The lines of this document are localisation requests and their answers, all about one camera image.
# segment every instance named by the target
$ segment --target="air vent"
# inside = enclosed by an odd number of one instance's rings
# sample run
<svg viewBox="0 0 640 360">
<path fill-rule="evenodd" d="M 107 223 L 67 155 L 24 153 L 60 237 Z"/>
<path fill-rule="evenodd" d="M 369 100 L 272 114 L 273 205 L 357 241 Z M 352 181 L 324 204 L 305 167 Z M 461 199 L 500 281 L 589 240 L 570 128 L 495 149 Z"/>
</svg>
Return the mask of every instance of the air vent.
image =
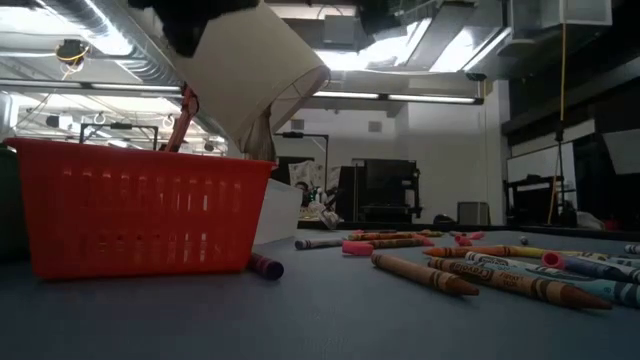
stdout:
<svg viewBox="0 0 640 360">
<path fill-rule="evenodd" d="M 302 131 L 304 130 L 304 120 L 293 119 L 291 120 L 291 131 Z"/>
<path fill-rule="evenodd" d="M 382 123 L 380 121 L 369 121 L 369 132 L 382 132 Z"/>
<path fill-rule="evenodd" d="M 610 26 L 613 22 L 611 0 L 543 0 L 543 28 L 567 24 Z"/>
</svg>

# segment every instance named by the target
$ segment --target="cable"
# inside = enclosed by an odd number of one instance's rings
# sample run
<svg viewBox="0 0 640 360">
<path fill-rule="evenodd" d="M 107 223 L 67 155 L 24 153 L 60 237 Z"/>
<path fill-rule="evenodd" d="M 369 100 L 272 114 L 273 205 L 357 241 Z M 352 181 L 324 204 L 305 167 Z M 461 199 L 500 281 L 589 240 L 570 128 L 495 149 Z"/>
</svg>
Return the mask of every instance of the cable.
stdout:
<svg viewBox="0 0 640 360">
<path fill-rule="evenodd" d="M 57 54 L 58 54 L 58 49 L 59 48 L 60 48 L 60 45 L 58 45 L 58 47 L 56 47 L 56 57 L 58 58 L 58 60 L 60 60 L 60 61 L 74 61 L 75 60 L 77 62 L 78 59 L 80 59 L 80 58 L 84 57 L 85 55 L 87 55 L 87 53 L 91 49 L 91 46 L 87 46 L 81 54 L 76 55 L 76 56 L 72 56 L 70 58 L 63 58 L 63 57 L 58 56 Z"/>
<path fill-rule="evenodd" d="M 67 79 L 67 77 L 68 77 L 69 75 L 71 75 L 71 74 L 72 74 L 72 73 L 71 73 L 71 71 L 70 71 L 70 70 L 67 70 L 67 72 L 64 74 L 64 76 L 62 76 L 62 80 L 61 80 L 61 81 L 66 80 L 66 79 Z M 20 130 L 20 128 L 19 128 L 20 124 L 22 124 L 22 123 L 23 123 L 23 122 L 25 122 L 25 121 L 31 121 L 31 120 L 35 119 L 35 118 L 36 118 L 36 116 L 40 115 L 40 113 L 42 112 L 42 109 L 44 108 L 44 106 L 46 106 L 47 102 L 49 101 L 49 99 L 51 99 L 51 96 L 53 96 L 53 94 L 54 94 L 54 93 L 55 93 L 55 90 L 54 90 L 54 91 L 52 91 L 52 92 L 50 92 L 50 93 L 48 93 L 48 94 L 44 97 L 44 99 L 42 99 L 42 100 L 40 101 L 40 103 L 38 103 L 38 105 L 36 105 L 36 107 L 35 107 L 35 108 L 33 108 L 33 110 L 32 110 L 29 114 L 25 115 L 21 120 L 19 120 L 19 121 L 16 123 L 16 126 L 14 126 L 14 127 L 13 127 L 13 128 L 15 129 L 16 135 L 18 135 L 18 130 Z M 24 130 L 28 125 L 29 125 L 29 123 L 27 122 L 27 123 L 26 123 L 26 125 L 22 127 L 22 130 Z"/>
<path fill-rule="evenodd" d="M 340 8 L 339 8 L 339 7 L 337 7 L 337 6 L 335 6 L 335 5 L 326 5 L 326 4 L 325 4 L 325 5 L 322 5 L 322 6 L 320 7 L 320 10 L 318 10 L 318 15 L 316 15 L 316 20 L 317 20 L 317 19 L 320 19 L 320 15 L 322 15 L 322 10 L 326 9 L 326 8 L 327 8 L 327 6 L 331 6 L 332 8 L 336 9 L 336 10 L 340 13 L 340 15 L 341 15 L 341 16 L 344 16 L 344 13 L 342 12 L 342 10 L 340 10 Z"/>
<path fill-rule="evenodd" d="M 567 23 L 562 23 L 562 73 L 560 75 L 560 123 L 558 128 L 558 133 L 556 135 L 556 140 L 558 141 L 558 158 L 556 159 L 556 169 L 553 172 L 553 184 L 551 190 L 551 201 L 549 204 L 549 215 L 547 216 L 547 225 L 551 225 L 551 215 L 553 214 L 553 201 L 556 196 L 556 179 L 558 178 L 558 163 L 560 163 L 560 177 L 562 178 L 562 182 L 560 184 L 560 191 L 562 195 L 562 206 L 564 210 L 564 169 L 562 163 L 562 138 L 558 135 L 561 135 L 562 131 L 564 131 L 563 123 L 564 123 L 564 114 L 565 114 L 565 92 L 566 92 L 566 77 L 567 77 Z"/>
</svg>

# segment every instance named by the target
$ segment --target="red crayon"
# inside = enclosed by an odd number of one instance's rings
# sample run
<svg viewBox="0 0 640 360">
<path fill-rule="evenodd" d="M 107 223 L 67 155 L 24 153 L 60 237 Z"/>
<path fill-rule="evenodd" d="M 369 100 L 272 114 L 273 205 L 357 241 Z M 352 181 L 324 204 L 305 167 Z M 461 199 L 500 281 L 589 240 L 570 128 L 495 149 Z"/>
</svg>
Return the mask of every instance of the red crayon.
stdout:
<svg viewBox="0 0 640 360">
<path fill-rule="evenodd" d="M 471 240 L 469 240 L 469 238 L 464 236 L 457 235 L 455 241 L 456 241 L 456 244 L 458 244 L 458 246 L 473 246 L 473 243 L 471 243 Z"/>
<path fill-rule="evenodd" d="M 475 232 L 475 233 L 469 235 L 469 239 L 471 239 L 471 240 L 482 240 L 482 239 L 484 239 L 484 232 L 483 231 Z"/>
</svg>

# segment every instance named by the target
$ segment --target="pipe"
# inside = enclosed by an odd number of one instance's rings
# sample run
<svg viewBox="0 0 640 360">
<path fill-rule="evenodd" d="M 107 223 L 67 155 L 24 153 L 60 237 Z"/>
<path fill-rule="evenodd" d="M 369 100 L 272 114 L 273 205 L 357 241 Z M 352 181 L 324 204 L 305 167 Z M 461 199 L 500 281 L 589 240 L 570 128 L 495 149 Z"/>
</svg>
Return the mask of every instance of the pipe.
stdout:
<svg viewBox="0 0 640 360">
<path fill-rule="evenodd" d="M 54 16 L 77 26 L 82 36 L 91 45 L 107 54 L 107 60 L 138 77 L 145 83 L 178 84 L 180 80 L 173 69 L 159 64 L 142 49 L 147 49 L 151 40 L 139 33 L 125 32 L 130 18 L 123 14 L 115 1 L 95 0 L 36 0 Z"/>
</svg>

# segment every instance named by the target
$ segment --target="crayon tip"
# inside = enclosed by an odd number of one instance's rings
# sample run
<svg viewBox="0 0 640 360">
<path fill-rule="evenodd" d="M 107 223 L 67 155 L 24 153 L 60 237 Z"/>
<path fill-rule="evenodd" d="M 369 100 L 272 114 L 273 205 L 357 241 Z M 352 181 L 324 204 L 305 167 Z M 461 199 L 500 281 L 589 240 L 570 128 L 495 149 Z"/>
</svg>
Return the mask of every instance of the crayon tip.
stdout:
<svg viewBox="0 0 640 360">
<path fill-rule="evenodd" d="M 583 309 L 611 310 L 613 306 L 610 302 L 600 299 L 573 286 L 566 286 L 562 289 L 563 298 L 571 307 Z"/>
<path fill-rule="evenodd" d="M 451 290 L 453 290 L 452 293 L 456 295 L 478 296 L 480 294 L 480 290 L 478 290 L 477 287 L 469 284 L 461 278 L 449 280 L 448 285 L 451 286 Z"/>
<path fill-rule="evenodd" d="M 423 235 L 415 235 L 415 238 L 418 240 L 422 240 L 422 244 L 424 246 L 434 246 L 435 244 L 433 243 L 433 241 L 429 240 L 428 237 L 423 236 Z"/>
</svg>

